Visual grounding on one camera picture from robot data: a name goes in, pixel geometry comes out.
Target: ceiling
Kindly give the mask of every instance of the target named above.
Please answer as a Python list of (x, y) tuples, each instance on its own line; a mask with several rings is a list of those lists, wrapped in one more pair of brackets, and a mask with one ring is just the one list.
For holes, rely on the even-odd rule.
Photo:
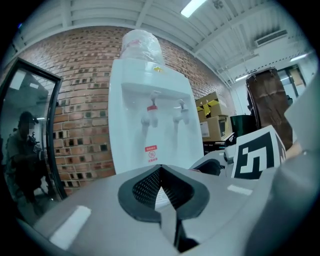
[[(88, 26), (147, 30), (194, 55), (228, 87), (249, 72), (287, 67), (290, 58), (312, 51), (299, 26), (273, 0), (207, 0), (186, 18), (180, 11), (189, 1), (48, 0), (20, 27), (7, 62), (46, 37)], [(256, 46), (255, 40), (279, 30), (287, 35)]]

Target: wall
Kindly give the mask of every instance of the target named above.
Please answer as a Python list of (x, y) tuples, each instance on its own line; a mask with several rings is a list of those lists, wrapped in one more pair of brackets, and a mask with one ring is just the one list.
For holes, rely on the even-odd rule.
[[(63, 77), (54, 119), (55, 156), (67, 194), (94, 179), (115, 174), (108, 134), (108, 89), (112, 63), (130, 29), (87, 27), (46, 38), (19, 57)], [(183, 49), (159, 39), (166, 65), (190, 81), (194, 98), (214, 91), (231, 112), (229, 90), (204, 64)]]
[(298, 67), (303, 76), (303, 79), (308, 86), (318, 71), (319, 60), (315, 53), (309, 54), (307, 57), (301, 59), (298, 63)]

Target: mesh vent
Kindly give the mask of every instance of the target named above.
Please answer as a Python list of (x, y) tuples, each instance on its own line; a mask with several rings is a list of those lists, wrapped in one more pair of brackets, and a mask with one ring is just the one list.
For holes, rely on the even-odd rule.
[(194, 195), (191, 185), (165, 170), (161, 172), (161, 186), (176, 210)]
[(154, 209), (160, 185), (160, 169), (133, 186), (133, 196), (140, 203)]

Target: person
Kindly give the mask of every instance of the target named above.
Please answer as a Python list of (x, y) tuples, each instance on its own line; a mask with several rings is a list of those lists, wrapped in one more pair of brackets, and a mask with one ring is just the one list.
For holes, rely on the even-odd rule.
[(29, 136), (30, 130), (33, 130), (35, 124), (38, 123), (39, 121), (30, 112), (23, 112), (19, 117), (18, 129), (8, 139), (7, 153), (9, 165), (14, 170), (16, 184), (27, 200), (32, 203), (34, 212), (40, 215), (42, 209), (37, 205), (34, 190), (41, 187), (43, 176), (45, 176), (49, 189), (52, 184), (46, 169), (43, 151)]

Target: white faucet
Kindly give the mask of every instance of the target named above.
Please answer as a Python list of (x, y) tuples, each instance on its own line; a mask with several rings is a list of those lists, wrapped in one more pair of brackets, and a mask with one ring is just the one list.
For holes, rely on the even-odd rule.
[(173, 118), (173, 122), (179, 123), (181, 120), (187, 125), (189, 124), (189, 109), (187, 108), (187, 105), (182, 99), (178, 100), (178, 103), (181, 106), (181, 115), (180, 116), (175, 116)]
[(148, 106), (146, 108), (147, 110), (147, 116), (143, 116), (141, 118), (141, 124), (143, 126), (149, 126), (151, 123), (152, 127), (157, 127), (158, 126), (158, 117), (157, 117), (157, 111), (158, 111), (158, 107), (156, 105), (156, 98), (159, 96), (161, 92), (154, 90), (151, 95), (150, 95), (150, 99), (152, 101), (152, 105)]

